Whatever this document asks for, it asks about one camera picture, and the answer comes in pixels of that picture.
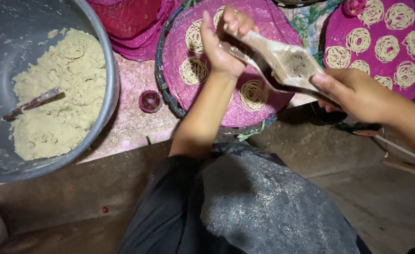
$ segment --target dough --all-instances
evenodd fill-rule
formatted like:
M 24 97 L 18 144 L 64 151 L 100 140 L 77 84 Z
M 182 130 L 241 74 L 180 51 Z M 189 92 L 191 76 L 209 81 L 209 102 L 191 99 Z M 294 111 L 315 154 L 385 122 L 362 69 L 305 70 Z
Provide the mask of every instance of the dough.
M 106 66 L 100 43 L 71 28 L 65 38 L 13 80 L 21 105 L 58 87 L 64 94 L 12 121 L 15 152 L 23 159 L 68 153 L 92 128 L 106 89 Z

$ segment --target finger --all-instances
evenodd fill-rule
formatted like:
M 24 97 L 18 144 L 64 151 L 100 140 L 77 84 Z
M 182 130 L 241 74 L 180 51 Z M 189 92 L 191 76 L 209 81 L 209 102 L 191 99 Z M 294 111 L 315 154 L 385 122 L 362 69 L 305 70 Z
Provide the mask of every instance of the finger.
M 254 32 L 257 32 L 257 33 L 259 33 L 259 27 L 258 26 L 253 26 L 253 29 L 252 29 Z
M 325 111 L 326 111 L 327 113 L 330 113 L 330 112 L 333 112 L 334 110 L 333 110 L 333 107 L 332 107 L 332 106 L 330 106 L 330 105 L 326 105 L 326 106 L 325 106 Z
M 203 42 L 203 48 L 209 52 L 213 47 L 217 47 L 216 39 L 211 31 L 211 17 L 207 11 L 203 12 L 203 20 L 200 25 L 200 35 Z
M 312 76 L 311 83 L 327 92 L 330 97 L 338 103 L 348 100 L 354 93 L 352 89 L 341 84 L 333 77 L 323 73 Z
M 331 77 L 335 78 L 339 82 L 343 82 L 344 79 L 346 79 L 347 76 L 350 76 L 350 70 L 349 69 L 329 69 L 325 68 L 323 71 L 330 75 Z
M 231 21 L 228 25 L 228 29 L 231 32 L 236 32 L 239 27 L 242 26 L 242 24 L 244 23 L 244 21 L 247 19 L 247 16 L 245 15 L 245 12 L 240 11 L 235 15 L 235 18 L 233 21 Z
M 324 100 L 319 100 L 317 103 L 319 104 L 319 107 L 325 107 L 327 105 L 327 102 Z
M 234 20 L 234 6 L 228 5 L 225 7 L 225 10 L 223 11 L 223 20 L 225 20 L 225 23 L 229 23 Z
M 245 35 L 254 27 L 252 18 L 246 17 L 244 23 L 239 27 L 239 33 Z

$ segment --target dirt floor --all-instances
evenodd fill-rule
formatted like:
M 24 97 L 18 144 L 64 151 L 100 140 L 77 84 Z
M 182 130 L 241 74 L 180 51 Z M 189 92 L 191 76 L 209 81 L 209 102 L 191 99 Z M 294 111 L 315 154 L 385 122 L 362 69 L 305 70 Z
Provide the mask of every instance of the dirt floor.
M 374 253 L 413 248 L 415 175 L 383 166 L 385 153 L 368 137 L 309 119 L 301 109 L 287 110 L 249 143 L 277 153 L 323 188 Z M 166 141 L 0 185 L 0 213 L 14 235 L 0 253 L 115 253 L 150 166 L 170 146 Z

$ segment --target round woven tray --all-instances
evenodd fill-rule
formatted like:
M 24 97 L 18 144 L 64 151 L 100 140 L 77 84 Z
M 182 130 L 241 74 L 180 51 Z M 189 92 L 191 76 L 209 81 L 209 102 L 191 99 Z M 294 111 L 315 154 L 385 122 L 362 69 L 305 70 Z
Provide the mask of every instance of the round woven tray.
M 173 14 L 171 14 L 170 18 L 165 23 L 164 28 L 162 29 L 161 35 L 159 37 L 159 42 L 157 43 L 156 49 L 156 61 L 155 61 L 155 76 L 158 88 L 161 90 L 162 95 L 164 97 L 164 101 L 166 104 L 170 105 L 171 110 L 180 118 L 184 117 L 187 111 L 181 107 L 179 102 L 173 97 L 170 93 L 170 89 L 168 89 L 167 83 L 164 79 L 164 72 L 162 71 L 162 52 L 164 49 L 165 40 L 167 38 L 168 33 L 170 32 L 173 26 L 173 20 L 175 17 L 184 9 L 183 6 L 180 6 Z M 276 113 L 272 114 L 270 117 L 265 119 L 264 126 L 273 123 L 273 121 L 277 118 Z M 218 128 L 218 132 L 225 135 L 238 135 L 244 134 L 248 135 L 250 133 L 256 132 L 261 130 L 262 122 L 257 124 L 243 126 L 243 127 L 223 127 L 220 126 Z

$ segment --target metal pot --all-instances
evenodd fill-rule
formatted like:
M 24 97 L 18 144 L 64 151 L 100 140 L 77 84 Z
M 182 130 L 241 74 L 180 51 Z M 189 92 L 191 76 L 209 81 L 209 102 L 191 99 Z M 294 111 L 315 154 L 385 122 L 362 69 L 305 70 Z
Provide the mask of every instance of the metal pot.
M 48 32 L 75 28 L 87 32 L 101 42 L 106 61 L 106 92 L 101 111 L 92 129 L 82 142 L 69 153 L 52 158 L 24 161 L 14 152 L 9 140 L 10 123 L 3 115 L 16 108 L 18 98 L 11 80 L 26 71 L 28 63 L 36 64 L 49 46 L 63 39 L 58 34 L 48 39 Z M 38 46 L 39 42 L 48 42 Z M 119 78 L 109 38 L 103 25 L 85 0 L 0 0 L 0 182 L 13 182 L 42 176 L 69 162 L 84 152 L 95 140 L 115 110 L 119 95 Z

